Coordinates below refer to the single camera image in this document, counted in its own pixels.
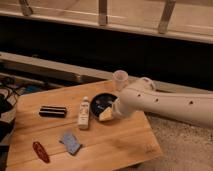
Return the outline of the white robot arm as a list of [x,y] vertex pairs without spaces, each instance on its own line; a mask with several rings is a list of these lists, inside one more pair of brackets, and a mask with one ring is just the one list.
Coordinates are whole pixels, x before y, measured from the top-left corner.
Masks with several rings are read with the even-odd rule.
[[213,94],[158,92],[147,77],[123,88],[112,103],[111,111],[112,116],[119,119],[144,111],[213,129]]

